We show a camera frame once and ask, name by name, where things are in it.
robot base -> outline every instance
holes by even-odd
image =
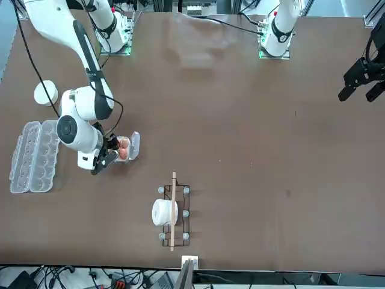
[[[290,59],[290,42],[289,42],[289,46],[286,50],[286,52],[279,56],[279,57],[275,57],[275,56],[272,56],[270,55],[269,53],[267,53],[267,51],[263,48],[262,46],[262,43],[265,42],[266,40],[266,35],[267,35],[267,32],[269,30],[269,26],[267,24],[267,21],[266,19],[263,20],[263,23],[264,23],[264,26],[262,28],[260,28],[260,32],[263,33],[263,36],[258,36],[258,39],[257,39],[257,43],[258,43],[258,57],[260,59],[266,59],[266,58],[273,58],[273,59],[283,59],[283,60],[289,60]]]
[[[124,23],[126,24],[126,29],[125,31],[125,39],[128,40],[127,44],[125,44],[121,50],[111,53],[111,55],[119,55],[119,56],[129,56],[131,54],[131,49],[132,49],[132,36],[134,34],[134,21],[132,18],[128,18],[127,16],[122,15],[122,18],[124,20]],[[101,51],[100,55],[101,56],[107,56],[109,54],[108,51],[106,51],[103,46],[100,44]]]

wire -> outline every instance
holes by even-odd
[[[245,8],[243,8],[239,13],[242,13],[244,12],[246,9],[248,9],[248,7],[252,6],[255,2],[257,2],[259,0],[254,0],[253,2],[251,2],[250,4],[248,4]]]
[[[25,4],[28,4],[28,3],[32,3],[32,2],[39,2],[39,1],[45,1],[45,0],[30,0],[30,1],[25,1],[25,2],[24,2],[24,5],[25,5]]]
[[[46,289],[48,289],[48,287],[47,287],[47,276],[48,276],[47,272],[48,272],[48,267],[46,268],[46,270],[44,272],[44,285],[45,285]]]
[[[111,100],[111,101],[113,101],[113,102],[119,104],[120,107],[122,108],[122,110],[120,111],[119,118],[118,118],[118,120],[116,121],[115,125],[114,125],[109,131],[107,131],[106,133],[104,133],[104,136],[106,136],[107,134],[112,133],[113,130],[114,130],[114,129],[116,128],[116,126],[118,125],[120,119],[122,118],[124,107],[123,107],[123,104],[122,104],[120,101],[117,101],[116,99],[113,99],[113,98],[111,98],[111,97],[109,97],[109,96],[107,96],[107,95],[104,95],[103,93],[100,93],[99,91],[97,91],[97,90],[92,86],[91,83],[90,83],[90,87],[91,87],[96,93],[98,93],[100,96],[103,96],[104,98],[107,98],[107,99],[109,99],[109,100]]]
[[[54,280],[54,284],[55,284],[55,281],[58,280],[59,283],[60,283],[60,287],[61,287],[62,289],[67,289],[67,288],[66,288],[66,286],[64,286],[63,283],[61,282],[61,279],[60,279],[60,273],[62,273],[62,272],[65,271],[66,269],[67,269],[67,268],[62,268],[62,269],[60,270],[60,268],[56,268],[56,269],[54,269],[55,271],[53,271],[53,270],[50,268],[50,271],[51,271],[51,273],[52,273],[52,275],[53,275],[52,279]]]
[[[294,288],[297,289],[297,286],[294,284],[294,282],[291,282],[291,283],[290,283],[288,280],[286,280],[285,277],[283,277],[283,283],[284,283],[284,284],[286,283],[286,284],[289,284],[289,285],[293,285]]]
[[[133,28],[135,28],[135,25],[137,24],[137,22],[138,22],[138,20],[139,20],[139,17],[142,15],[142,13],[143,13],[143,11],[140,11],[140,12],[139,12],[138,17],[137,17],[137,19],[136,19],[135,22],[134,22],[134,27],[133,27]]]
[[[107,38],[103,35],[103,31],[99,29],[99,27],[96,26],[94,20],[92,19],[91,15],[90,15],[90,12],[88,11],[87,9],[87,5],[85,4],[84,0],[81,0],[82,1],[82,4],[83,4],[83,9],[87,12],[88,14],[88,17],[90,18],[90,21],[91,21],[91,24],[94,28],[94,30],[96,30],[99,35],[107,42],[108,44],[108,55],[107,55],[107,58],[106,60],[103,62],[103,64],[100,66],[100,69],[102,69],[104,67],[104,65],[106,65],[108,59],[109,59],[109,56],[111,55],[111,45],[110,43],[107,41]]]
[[[152,277],[153,275],[155,275],[156,273],[158,273],[158,272],[159,272],[159,270],[155,270],[154,272],[152,272],[152,273],[150,274],[150,276],[145,276],[144,273],[143,273],[143,281],[142,281],[142,284],[140,284],[140,286],[139,286],[137,289],[139,289],[139,288],[141,288],[141,287],[143,287],[144,289],[149,289],[149,288],[151,288],[151,286],[150,286],[150,287],[145,287],[145,286],[144,286],[144,278],[146,278],[147,280],[151,281],[151,277]]]
[[[102,269],[103,273],[106,274],[106,276],[107,276],[109,279],[112,279],[112,274],[108,274],[108,273],[106,272],[106,270],[104,270],[103,268],[101,268],[101,269]]]
[[[124,276],[125,275],[125,271],[123,269],[121,269],[121,270],[122,270],[122,275]]]
[[[278,8],[278,6],[279,6],[279,4],[277,5],[277,6],[275,6],[270,12],[269,12],[269,14],[267,14],[267,17],[269,17],[270,16],[270,14],[275,10],[275,9],[277,9]]]
[[[91,277],[91,279],[92,279],[92,282],[94,282],[95,289],[98,289],[99,287],[97,286],[96,281],[95,281],[94,276],[93,276],[94,273],[91,273],[91,272],[92,272],[92,271],[91,271],[91,268],[88,268],[88,269],[89,269],[88,275],[90,275],[90,277]]]
[[[119,280],[121,280],[121,279],[123,279],[123,278],[126,278],[126,277],[128,277],[128,276],[131,276],[131,275],[136,274],[136,275],[131,279],[131,282],[132,282],[132,280],[134,280],[138,275],[140,275],[140,273],[142,273],[141,270],[140,270],[139,272],[133,272],[133,273],[124,275],[124,276],[118,278],[116,281],[119,281]]]
[[[178,0],[178,12],[182,12],[183,0]]]
[[[43,88],[44,88],[44,91],[45,91],[46,94],[47,94],[47,98],[48,98],[48,100],[49,100],[49,103],[51,104],[52,108],[53,108],[54,111],[55,111],[55,114],[56,114],[57,117],[59,118],[60,115],[59,115],[58,111],[56,110],[56,108],[54,107],[54,104],[52,103],[51,97],[49,96],[49,93],[48,93],[48,91],[47,91],[47,88],[46,88],[46,86],[45,86],[45,84],[44,84],[44,82],[43,82],[42,76],[40,75],[39,71],[38,71],[37,68],[36,68],[36,65],[35,65],[35,63],[34,63],[34,61],[33,61],[33,59],[32,59],[31,53],[30,53],[30,51],[29,51],[28,44],[26,43],[25,36],[24,36],[24,31],[23,31],[22,25],[21,25],[21,23],[20,23],[19,16],[17,15],[17,8],[16,8],[15,0],[11,0],[11,1],[12,1],[12,4],[13,4],[14,12],[15,12],[15,14],[16,14],[17,24],[18,24],[18,26],[19,26],[20,33],[21,33],[22,38],[23,38],[25,50],[26,50],[26,53],[28,54],[29,61],[31,62],[31,65],[32,65],[32,67],[34,68],[34,70],[35,70],[35,72],[36,72],[36,74],[37,74],[37,77],[39,78],[40,83],[42,84],[42,86],[43,86]]]
[[[248,17],[245,13],[242,12],[242,13],[240,13],[240,15],[245,16],[245,18],[247,19],[247,21],[249,21],[251,24],[254,24],[254,25],[256,25],[256,26],[259,25],[258,22],[255,22],[255,21],[251,20],[250,17]]]
[[[208,18],[208,17],[205,17],[204,19],[207,19],[207,20],[213,20],[213,21],[216,21],[218,23],[222,23],[222,24],[225,24],[227,26],[230,26],[230,27],[234,27],[236,29],[239,29],[239,30],[243,30],[243,31],[246,31],[246,32],[250,32],[250,33],[254,33],[254,34],[257,34],[257,35],[263,35],[262,32],[258,32],[258,31],[254,31],[254,30],[249,30],[249,29],[245,29],[245,28],[242,28],[242,27],[238,27],[238,26],[235,26],[235,25],[232,25],[230,23],[227,23],[225,21],[222,21],[222,20],[219,20],[219,19],[215,19],[215,18]]]
[[[122,13],[124,13],[123,9],[122,9],[122,8],[120,8],[119,6],[114,6],[114,8],[115,8],[116,10],[118,10],[119,12],[122,12]]]
[[[223,277],[221,277],[221,276],[212,275],[212,274],[206,274],[206,273],[199,273],[199,272],[197,272],[196,274],[197,274],[198,276],[214,277],[214,278],[221,279],[221,280],[223,280],[223,281],[225,281],[225,282],[227,282],[227,283],[236,284],[236,283],[234,283],[233,281],[228,280],[228,279],[226,279],[226,278],[223,278]]]

toilet paper roll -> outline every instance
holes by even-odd
[[[178,217],[178,205],[175,202],[175,223]],[[171,225],[171,201],[158,199],[152,206],[152,221],[155,226]]]

metal rack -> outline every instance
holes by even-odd
[[[180,184],[176,181],[176,190],[182,193],[183,196],[183,211],[182,218],[182,232],[175,235],[175,247],[185,247],[190,245],[190,186],[186,184]],[[158,188],[159,192],[163,193],[165,200],[171,200],[172,185],[165,185]],[[162,241],[162,246],[170,247],[171,229],[170,226],[163,226],[162,232],[159,234],[159,238]]]

egg carton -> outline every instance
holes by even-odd
[[[59,148],[57,120],[29,122],[17,139],[10,172],[11,193],[45,193],[53,186]]]

